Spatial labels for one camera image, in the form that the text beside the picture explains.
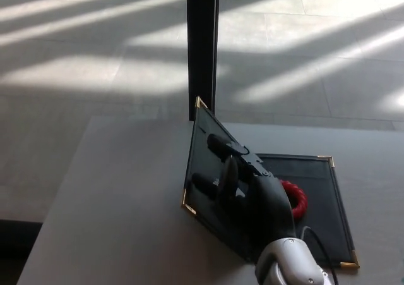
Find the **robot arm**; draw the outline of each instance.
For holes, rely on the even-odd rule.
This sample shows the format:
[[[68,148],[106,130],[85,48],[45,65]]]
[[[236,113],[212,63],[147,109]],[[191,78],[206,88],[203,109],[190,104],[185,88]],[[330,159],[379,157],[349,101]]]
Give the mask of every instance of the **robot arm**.
[[[306,243],[296,238],[271,242],[256,264],[259,285],[331,285]]]
[[[211,197],[229,211],[244,211],[251,221],[251,236],[263,246],[256,263],[259,285],[331,285],[306,243],[296,238],[292,208],[279,179],[262,166],[262,160],[237,142],[211,134],[208,148],[225,163]],[[237,182],[248,191],[237,203]]]

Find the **red object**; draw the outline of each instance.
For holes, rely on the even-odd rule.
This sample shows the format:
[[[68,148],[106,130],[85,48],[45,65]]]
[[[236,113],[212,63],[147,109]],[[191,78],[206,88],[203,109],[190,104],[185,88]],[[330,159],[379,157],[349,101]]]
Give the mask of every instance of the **red object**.
[[[280,180],[283,189],[286,194],[294,197],[297,201],[297,205],[292,209],[293,218],[295,220],[301,219],[307,210],[307,197],[303,190],[301,190],[296,184],[289,181]]]

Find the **tile floor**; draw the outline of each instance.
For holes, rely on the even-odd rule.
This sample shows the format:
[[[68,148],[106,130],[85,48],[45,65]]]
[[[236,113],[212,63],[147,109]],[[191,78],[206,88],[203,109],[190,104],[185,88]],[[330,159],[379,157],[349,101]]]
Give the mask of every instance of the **tile floor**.
[[[43,221],[91,116],[187,119],[186,0],[0,0],[0,219]],[[222,121],[404,131],[404,0],[221,0]]]

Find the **dark tray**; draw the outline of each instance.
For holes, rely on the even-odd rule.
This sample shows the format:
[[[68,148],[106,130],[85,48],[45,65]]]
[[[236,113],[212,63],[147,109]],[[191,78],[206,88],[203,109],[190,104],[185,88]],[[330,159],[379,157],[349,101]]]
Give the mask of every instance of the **dark tray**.
[[[198,98],[182,206],[233,251],[248,262],[255,262],[261,250],[248,240],[243,229],[234,226],[225,214],[218,214],[214,202],[193,187],[193,173],[219,178],[223,167],[220,159],[207,147],[206,139],[210,133],[235,141]],[[295,223],[297,234],[300,235],[304,226],[310,226],[323,242],[334,267],[359,268],[332,157],[258,155],[267,170],[280,179],[295,183],[307,195],[309,206],[305,216]],[[305,240],[318,264],[327,267],[316,242],[309,235]]]

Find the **gold frame corner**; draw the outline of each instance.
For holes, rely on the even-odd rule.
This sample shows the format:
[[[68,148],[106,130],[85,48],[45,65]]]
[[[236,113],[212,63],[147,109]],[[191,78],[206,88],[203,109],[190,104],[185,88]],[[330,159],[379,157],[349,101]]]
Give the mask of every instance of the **gold frame corner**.
[[[358,257],[356,256],[356,251],[352,250],[352,258],[353,258],[353,263],[348,263],[348,262],[341,262],[341,268],[342,269],[359,269],[359,261]]]
[[[195,101],[195,107],[201,108],[201,106],[208,108],[208,106],[206,106],[206,104],[202,101],[201,97],[197,96]]]
[[[188,212],[190,212],[192,215],[196,215],[196,211],[195,209],[193,209],[191,206],[189,206],[186,202],[185,202],[185,197],[186,197],[186,193],[187,190],[184,189],[182,192],[182,202],[181,202],[181,207],[186,209]]]

